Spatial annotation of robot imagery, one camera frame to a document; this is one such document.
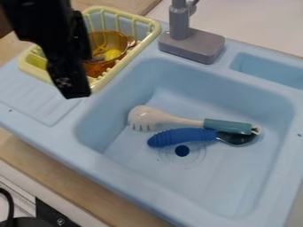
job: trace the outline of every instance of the cable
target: cable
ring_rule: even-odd
[[[14,223],[13,223],[14,204],[13,204],[12,196],[4,188],[0,188],[0,194],[3,194],[5,196],[5,198],[8,201],[8,204],[9,204],[9,213],[8,213],[8,216],[7,216],[5,227],[14,227]]]

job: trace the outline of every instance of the blue handle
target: blue handle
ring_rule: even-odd
[[[147,141],[147,145],[165,147],[190,141],[212,141],[216,138],[216,131],[210,129],[171,129],[155,134]]]
[[[236,134],[251,135],[253,126],[250,123],[204,119],[205,129],[225,131]]]

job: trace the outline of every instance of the teal handle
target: teal handle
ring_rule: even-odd
[[[205,119],[203,127],[217,131],[251,135],[253,126],[250,123]]]

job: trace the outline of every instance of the blue drain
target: blue drain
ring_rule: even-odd
[[[189,155],[190,153],[190,148],[187,145],[178,145],[175,148],[175,154],[178,155],[179,157],[185,157]]]

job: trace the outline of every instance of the wooden countertop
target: wooden countertop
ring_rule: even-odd
[[[73,0],[74,9],[106,5],[145,15],[161,0]],[[31,43],[21,42],[14,33],[0,39],[0,66],[24,51]],[[79,176],[71,169],[23,143],[0,128],[0,158],[39,184],[51,189],[100,221],[119,227],[161,227],[169,224]]]

